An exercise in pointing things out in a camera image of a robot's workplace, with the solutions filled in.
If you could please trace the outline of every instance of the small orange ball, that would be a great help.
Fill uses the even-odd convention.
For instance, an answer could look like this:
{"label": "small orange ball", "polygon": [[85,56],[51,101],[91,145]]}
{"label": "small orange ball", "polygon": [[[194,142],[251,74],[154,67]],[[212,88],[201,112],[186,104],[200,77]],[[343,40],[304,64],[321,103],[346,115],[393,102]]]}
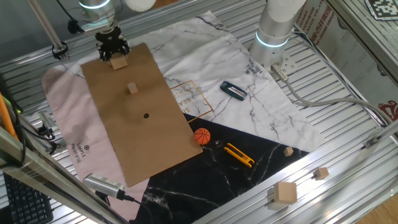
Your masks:
{"label": "small orange ball", "polygon": [[205,145],[210,141],[210,132],[206,128],[197,129],[193,136],[199,145]]}

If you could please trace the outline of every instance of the cardboard sheet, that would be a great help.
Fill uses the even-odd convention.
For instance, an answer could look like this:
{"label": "cardboard sheet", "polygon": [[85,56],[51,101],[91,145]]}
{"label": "cardboard sheet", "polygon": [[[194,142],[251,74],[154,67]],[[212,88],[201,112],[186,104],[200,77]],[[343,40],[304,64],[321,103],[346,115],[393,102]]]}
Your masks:
{"label": "cardboard sheet", "polygon": [[146,44],[132,48],[127,62],[116,71],[99,60],[81,68],[130,187],[202,149]]}

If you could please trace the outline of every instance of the yellow utility knife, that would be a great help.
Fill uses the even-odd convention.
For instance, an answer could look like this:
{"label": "yellow utility knife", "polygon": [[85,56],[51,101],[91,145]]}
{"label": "yellow utility knife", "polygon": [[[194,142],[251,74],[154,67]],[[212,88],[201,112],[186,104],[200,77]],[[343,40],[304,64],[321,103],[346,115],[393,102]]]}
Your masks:
{"label": "yellow utility knife", "polygon": [[228,143],[226,146],[227,147],[224,147],[224,150],[226,152],[231,154],[233,157],[237,158],[239,161],[243,162],[246,166],[252,167],[252,165],[254,164],[254,160],[252,160],[249,156],[245,155],[245,153],[241,152],[231,143]]}

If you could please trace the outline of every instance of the wooden cube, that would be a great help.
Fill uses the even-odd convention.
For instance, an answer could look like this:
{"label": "wooden cube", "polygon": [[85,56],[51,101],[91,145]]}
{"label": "wooden cube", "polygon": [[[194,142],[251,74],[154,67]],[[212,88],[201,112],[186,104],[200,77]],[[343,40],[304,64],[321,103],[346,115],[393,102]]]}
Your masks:
{"label": "wooden cube", "polygon": [[315,180],[323,180],[327,176],[329,176],[329,171],[328,171],[328,168],[321,167],[321,168],[318,168],[313,174],[315,175]]}
{"label": "wooden cube", "polygon": [[127,87],[129,88],[131,94],[138,92],[137,85],[133,82],[127,84]]}
{"label": "wooden cube", "polygon": [[293,148],[292,147],[286,147],[284,154],[286,157],[291,156],[293,154]]}
{"label": "wooden cube", "polygon": [[109,61],[111,61],[111,65],[114,70],[128,66],[126,57],[122,53],[112,54]]}
{"label": "wooden cube", "polygon": [[274,202],[292,205],[297,202],[296,183],[278,182],[274,185]]}

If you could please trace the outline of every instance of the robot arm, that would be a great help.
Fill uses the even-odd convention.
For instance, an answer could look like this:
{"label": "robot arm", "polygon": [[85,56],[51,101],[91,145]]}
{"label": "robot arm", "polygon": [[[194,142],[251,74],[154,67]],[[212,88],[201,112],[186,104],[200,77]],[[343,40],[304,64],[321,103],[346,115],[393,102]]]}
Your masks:
{"label": "robot arm", "polygon": [[[118,22],[114,19],[114,0],[79,0],[85,16],[92,21],[81,27],[86,35],[94,35],[97,44],[99,58],[105,62],[109,61],[113,54],[122,53],[127,55],[130,52],[129,45]],[[133,11],[146,11],[150,9],[155,0],[124,0],[126,5]]]}
{"label": "robot arm", "polygon": [[305,0],[268,0],[250,53],[269,72],[273,63],[282,62],[284,44],[304,3]]}

